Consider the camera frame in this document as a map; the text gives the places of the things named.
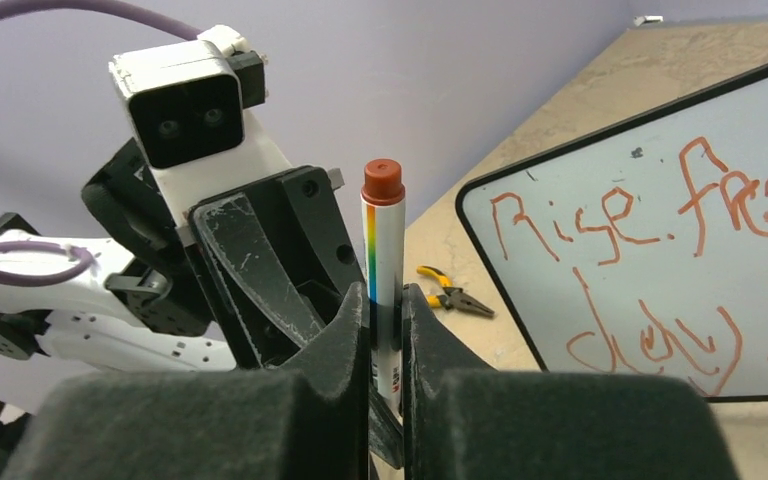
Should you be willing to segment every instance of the camera lens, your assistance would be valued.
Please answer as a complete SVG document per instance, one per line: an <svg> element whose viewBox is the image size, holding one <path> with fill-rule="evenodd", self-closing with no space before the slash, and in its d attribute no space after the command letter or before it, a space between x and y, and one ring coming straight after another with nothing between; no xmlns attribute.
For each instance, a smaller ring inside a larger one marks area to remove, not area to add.
<svg viewBox="0 0 768 480"><path fill-rule="evenodd" d="M218 108L211 108L204 114L204 124L208 127L218 127L225 120L225 115Z"/></svg>
<svg viewBox="0 0 768 480"><path fill-rule="evenodd" d="M161 138L170 140L181 134L181 125L175 120L166 120L157 128Z"/></svg>

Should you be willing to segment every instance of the tabletop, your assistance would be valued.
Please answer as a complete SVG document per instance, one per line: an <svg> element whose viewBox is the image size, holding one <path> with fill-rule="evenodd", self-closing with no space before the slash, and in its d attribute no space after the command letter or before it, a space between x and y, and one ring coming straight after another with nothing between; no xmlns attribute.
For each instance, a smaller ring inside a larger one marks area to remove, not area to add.
<svg viewBox="0 0 768 480"><path fill-rule="evenodd" d="M497 312L442 312L442 323L490 365L537 363L455 215L468 180L768 63L768 22L655 26L625 32L407 230L405 282L433 289L418 265L448 273ZM714 405L742 478L768 480L768 403ZM382 480L401 472L380 469Z"/></svg>

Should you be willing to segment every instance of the black bracket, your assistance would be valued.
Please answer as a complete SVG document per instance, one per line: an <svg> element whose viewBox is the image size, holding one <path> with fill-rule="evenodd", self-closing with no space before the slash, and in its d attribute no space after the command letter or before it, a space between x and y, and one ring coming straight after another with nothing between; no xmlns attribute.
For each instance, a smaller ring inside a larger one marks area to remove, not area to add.
<svg viewBox="0 0 768 480"><path fill-rule="evenodd" d="M27 220L14 212L6 212L0 216L0 235L8 230L21 230L31 235L39 235Z"/></svg>
<svg viewBox="0 0 768 480"><path fill-rule="evenodd" d="M175 222L135 139L81 189L81 199L113 240L163 275L192 275Z"/></svg>
<svg viewBox="0 0 768 480"><path fill-rule="evenodd" d="M37 312L40 315L0 313L0 355L15 360L27 360L35 353L40 353L34 331L42 325L40 317L45 318L50 312Z"/></svg>
<svg viewBox="0 0 768 480"><path fill-rule="evenodd" d="M135 260L104 287L155 333L197 337L213 321L192 275L167 278Z"/></svg>
<svg viewBox="0 0 768 480"><path fill-rule="evenodd" d="M321 168L208 199L189 220L190 263L244 368L292 357L334 318L349 285L364 281Z"/></svg>
<svg viewBox="0 0 768 480"><path fill-rule="evenodd" d="M243 108L266 102L266 72L260 54L254 50L237 52L228 58L228 64L240 80Z"/></svg>

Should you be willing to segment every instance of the marker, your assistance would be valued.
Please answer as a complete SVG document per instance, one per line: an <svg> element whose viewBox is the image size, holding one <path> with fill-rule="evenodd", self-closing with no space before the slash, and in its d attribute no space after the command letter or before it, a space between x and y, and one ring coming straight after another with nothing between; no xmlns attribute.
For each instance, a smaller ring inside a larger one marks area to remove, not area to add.
<svg viewBox="0 0 768 480"><path fill-rule="evenodd" d="M372 377L378 393L398 411L401 400L402 272L405 263L405 186L402 167L388 159L364 169L363 239L372 329Z"/></svg>

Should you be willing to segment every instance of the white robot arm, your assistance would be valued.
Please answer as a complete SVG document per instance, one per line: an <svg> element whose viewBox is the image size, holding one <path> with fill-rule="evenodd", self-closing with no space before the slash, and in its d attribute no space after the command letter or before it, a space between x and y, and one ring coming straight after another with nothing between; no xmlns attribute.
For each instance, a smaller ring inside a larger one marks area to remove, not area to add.
<svg viewBox="0 0 768 480"><path fill-rule="evenodd" d="M42 251L42 245L53 251ZM82 254L91 259L86 266L80 265ZM0 313L49 311L35 335L41 353L102 370L235 368L224 342L152 332L106 288L111 276L133 261L111 239L46 238L9 230L0 235ZM53 283L59 280L53 277L69 270L72 278ZM52 284L21 285L40 278ZM0 343L0 354L12 356L12 350L8 342Z"/></svg>
<svg viewBox="0 0 768 480"><path fill-rule="evenodd" d="M264 64L223 25L110 63L134 138L182 239L189 238L186 213L199 201L291 168L248 108L265 98ZM239 78L246 75L253 90ZM226 343L153 332L110 291L108 281L134 260L112 239L4 232L0 314L47 312L37 319L44 328L33 332L38 352L99 369L233 369ZM0 338L0 354L28 356L15 347Z"/></svg>

